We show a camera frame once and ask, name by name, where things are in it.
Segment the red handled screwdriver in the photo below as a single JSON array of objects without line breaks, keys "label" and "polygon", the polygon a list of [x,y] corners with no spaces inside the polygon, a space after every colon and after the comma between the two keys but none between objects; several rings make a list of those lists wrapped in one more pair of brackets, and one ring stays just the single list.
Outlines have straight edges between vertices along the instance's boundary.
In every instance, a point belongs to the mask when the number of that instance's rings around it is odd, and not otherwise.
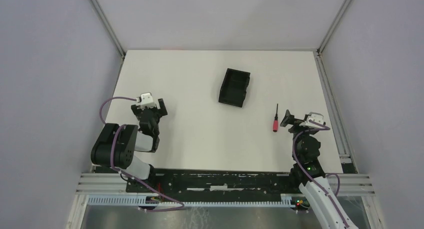
[{"label": "red handled screwdriver", "polygon": [[276,104],[276,109],[275,109],[275,115],[274,115],[274,120],[273,120],[273,125],[272,125],[272,131],[274,133],[276,133],[279,129],[279,117],[278,117],[278,111],[279,111],[279,104]]}]

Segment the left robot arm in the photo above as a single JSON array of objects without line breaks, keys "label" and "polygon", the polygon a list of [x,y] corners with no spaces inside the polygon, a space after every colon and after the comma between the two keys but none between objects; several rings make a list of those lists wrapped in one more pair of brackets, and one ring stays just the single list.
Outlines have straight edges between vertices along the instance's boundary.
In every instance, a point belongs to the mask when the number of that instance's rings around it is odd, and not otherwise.
[{"label": "left robot arm", "polygon": [[[103,107],[115,100],[135,102],[131,111],[138,124],[107,123],[103,118]],[[104,124],[90,153],[94,165],[109,167],[135,180],[147,180],[153,177],[154,167],[135,156],[135,152],[155,153],[160,143],[159,123],[168,111],[162,98],[154,100],[150,93],[136,98],[115,96],[103,102],[99,117]]]}]

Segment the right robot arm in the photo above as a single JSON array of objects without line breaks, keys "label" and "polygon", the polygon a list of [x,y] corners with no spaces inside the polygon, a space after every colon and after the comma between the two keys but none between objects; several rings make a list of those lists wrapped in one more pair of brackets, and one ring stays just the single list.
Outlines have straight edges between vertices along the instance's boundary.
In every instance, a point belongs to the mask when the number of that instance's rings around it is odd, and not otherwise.
[{"label": "right robot arm", "polygon": [[292,158],[295,161],[289,178],[304,195],[309,207],[317,217],[323,229],[357,229],[358,226],[349,218],[337,199],[341,180],[338,174],[330,173],[337,179],[337,189],[331,189],[328,174],[324,172],[318,157],[321,142],[314,135],[319,131],[329,131],[324,116],[310,112],[303,119],[296,118],[287,109],[280,126],[287,127],[293,135]]}]

